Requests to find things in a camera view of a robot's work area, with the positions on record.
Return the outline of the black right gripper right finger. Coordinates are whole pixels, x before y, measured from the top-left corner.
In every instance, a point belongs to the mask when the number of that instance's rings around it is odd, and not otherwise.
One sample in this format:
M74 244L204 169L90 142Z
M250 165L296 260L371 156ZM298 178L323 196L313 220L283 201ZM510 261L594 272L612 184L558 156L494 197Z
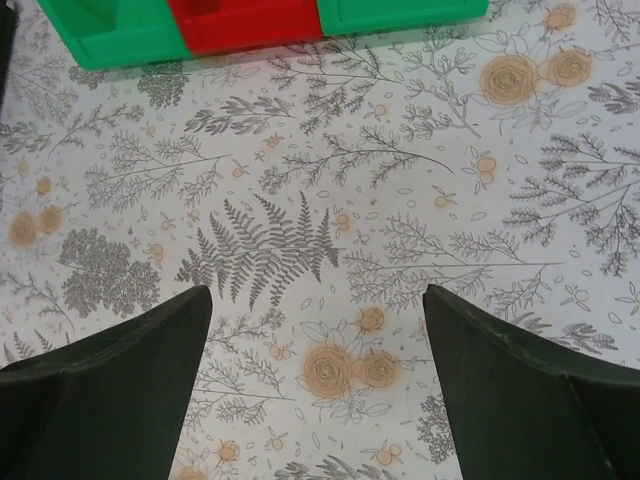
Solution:
M423 296L465 479L636 479L639 373L500 320L449 290Z

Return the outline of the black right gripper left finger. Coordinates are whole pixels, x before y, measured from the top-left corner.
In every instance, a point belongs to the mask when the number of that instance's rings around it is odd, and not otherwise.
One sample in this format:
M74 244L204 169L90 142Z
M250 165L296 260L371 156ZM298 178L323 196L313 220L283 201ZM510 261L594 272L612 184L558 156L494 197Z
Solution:
M2 478L168 478L211 316L196 286L2 368Z

